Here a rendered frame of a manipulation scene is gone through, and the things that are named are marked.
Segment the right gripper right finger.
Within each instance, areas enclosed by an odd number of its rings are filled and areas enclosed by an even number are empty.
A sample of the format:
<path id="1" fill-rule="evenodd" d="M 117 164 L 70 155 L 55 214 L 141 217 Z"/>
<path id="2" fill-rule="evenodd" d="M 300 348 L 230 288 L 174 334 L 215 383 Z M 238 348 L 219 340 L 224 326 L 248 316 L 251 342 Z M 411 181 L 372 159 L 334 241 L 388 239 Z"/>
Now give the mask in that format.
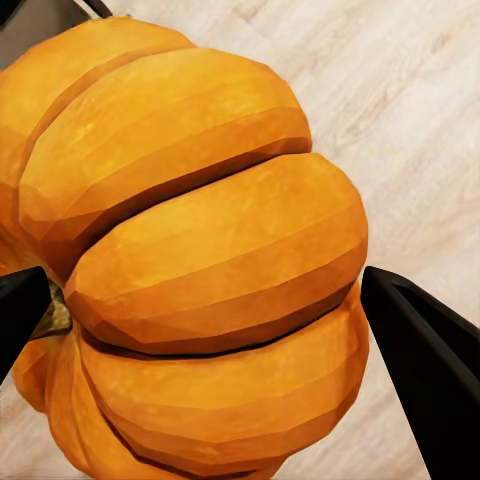
<path id="1" fill-rule="evenodd" d="M 431 480 L 480 480 L 480 329 L 402 275 L 366 266 L 360 283 Z"/>

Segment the pumpkin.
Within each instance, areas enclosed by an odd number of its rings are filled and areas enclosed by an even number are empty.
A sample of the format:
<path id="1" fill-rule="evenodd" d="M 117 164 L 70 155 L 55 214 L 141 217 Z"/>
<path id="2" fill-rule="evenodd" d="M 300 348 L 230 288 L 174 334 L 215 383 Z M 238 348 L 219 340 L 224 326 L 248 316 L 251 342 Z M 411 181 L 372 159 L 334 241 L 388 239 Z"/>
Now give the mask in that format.
<path id="1" fill-rule="evenodd" d="M 268 65 L 129 15 L 0 73 L 0 277 L 51 294 L 18 393 L 93 480 L 269 480 L 367 366 L 361 194 Z"/>

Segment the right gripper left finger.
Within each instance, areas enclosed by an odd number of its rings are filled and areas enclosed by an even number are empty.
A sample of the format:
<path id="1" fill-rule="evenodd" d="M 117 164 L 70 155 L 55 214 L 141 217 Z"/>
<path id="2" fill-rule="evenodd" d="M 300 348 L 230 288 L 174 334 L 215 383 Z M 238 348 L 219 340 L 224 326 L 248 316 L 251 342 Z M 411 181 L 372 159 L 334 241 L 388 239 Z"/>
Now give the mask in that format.
<path id="1" fill-rule="evenodd" d="M 0 385 L 50 303 L 41 266 L 0 277 Z"/>

